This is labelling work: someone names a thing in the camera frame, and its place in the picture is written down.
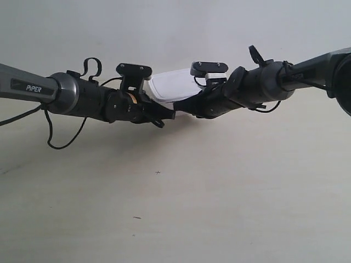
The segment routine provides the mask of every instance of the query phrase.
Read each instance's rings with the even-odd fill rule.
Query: white backdrop
[[[0,63],[50,75],[252,69],[351,46],[350,1],[5,0]],[[36,105],[0,99],[0,119]],[[54,143],[81,120],[54,116]],[[351,119],[321,90],[279,110],[164,129],[89,120],[46,145],[43,113],[0,127],[0,262],[350,262]]]

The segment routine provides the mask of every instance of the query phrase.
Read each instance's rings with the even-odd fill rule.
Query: piper logo
[[[27,85],[26,90],[27,90],[28,92],[37,92],[37,93],[40,93],[40,91],[42,90],[42,88],[41,88],[41,87],[38,87],[38,86]]]

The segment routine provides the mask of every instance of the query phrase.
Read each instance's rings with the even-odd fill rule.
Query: white wall
[[[3,1],[0,62],[254,68],[351,44],[350,1]],[[0,119],[33,108],[0,100]],[[54,116],[56,144],[80,120]],[[46,146],[43,113],[0,127],[0,262],[350,262],[350,118],[319,90],[279,110],[164,129],[89,120]]]

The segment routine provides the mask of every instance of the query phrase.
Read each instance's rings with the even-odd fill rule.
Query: white object
[[[148,84],[155,101],[160,103],[184,100],[201,91],[189,68],[152,75]]]

